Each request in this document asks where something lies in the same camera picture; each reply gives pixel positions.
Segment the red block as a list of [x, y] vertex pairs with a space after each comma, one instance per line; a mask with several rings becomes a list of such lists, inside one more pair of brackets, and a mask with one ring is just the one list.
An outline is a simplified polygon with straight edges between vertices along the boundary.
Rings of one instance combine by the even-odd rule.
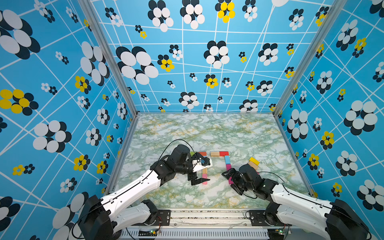
[[219, 152], [220, 157], [224, 157], [224, 156], [228, 156], [228, 155], [229, 155], [229, 152], [226, 152], [226, 151], [220, 151]]

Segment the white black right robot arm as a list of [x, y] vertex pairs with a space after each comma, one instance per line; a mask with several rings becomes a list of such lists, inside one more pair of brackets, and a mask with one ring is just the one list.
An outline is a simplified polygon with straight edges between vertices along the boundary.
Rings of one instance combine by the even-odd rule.
[[265, 210], [269, 225], [297, 226], [326, 240], [370, 240], [369, 227], [344, 201], [319, 200], [290, 190], [282, 183], [262, 178], [250, 165], [238, 170], [231, 168], [222, 176], [232, 180], [231, 185], [239, 195], [253, 192], [257, 198], [269, 201]]

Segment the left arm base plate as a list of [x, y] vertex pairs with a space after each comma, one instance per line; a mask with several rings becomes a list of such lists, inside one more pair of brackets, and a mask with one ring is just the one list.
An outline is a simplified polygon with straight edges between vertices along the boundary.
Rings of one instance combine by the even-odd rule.
[[135, 226], [169, 226], [171, 220], [171, 210], [158, 210], [155, 217], [149, 217], [144, 223], [137, 223]]

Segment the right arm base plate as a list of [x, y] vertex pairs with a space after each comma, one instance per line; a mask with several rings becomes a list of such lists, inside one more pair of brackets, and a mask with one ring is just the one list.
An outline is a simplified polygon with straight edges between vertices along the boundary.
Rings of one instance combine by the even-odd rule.
[[268, 219], [265, 216], [264, 210], [248, 210], [245, 213], [246, 219], [251, 222], [252, 227], [274, 227], [274, 228], [283, 228], [291, 227], [292, 225], [283, 224], [279, 220], [276, 223], [268, 223]]

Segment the small light blue block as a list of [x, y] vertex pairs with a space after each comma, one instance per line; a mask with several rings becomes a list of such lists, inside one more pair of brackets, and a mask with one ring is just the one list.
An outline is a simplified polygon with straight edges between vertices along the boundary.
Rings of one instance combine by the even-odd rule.
[[225, 156], [225, 163], [226, 163], [226, 165], [231, 164], [230, 156]]

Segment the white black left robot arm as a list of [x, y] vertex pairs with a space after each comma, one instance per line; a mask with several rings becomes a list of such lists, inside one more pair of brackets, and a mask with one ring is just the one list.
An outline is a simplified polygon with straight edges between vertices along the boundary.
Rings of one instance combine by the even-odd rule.
[[193, 186], [207, 182], [198, 178], [197, 172], [211, 167], [211, 160], [199, 152], [178, 145], [170, 155], [160, 157], [139, 178], [122, 189], [102, 198], [92, 196], [85, 202], [77, 221], [80, 228], [79, 240], [117, 240], [124, 229], [135, 224], [152, 224], [158, 215], [158, 208], [150, 200], [136, 206], [132, 204], [147, 193], [158, 189], [177, 174], [187, 175]]

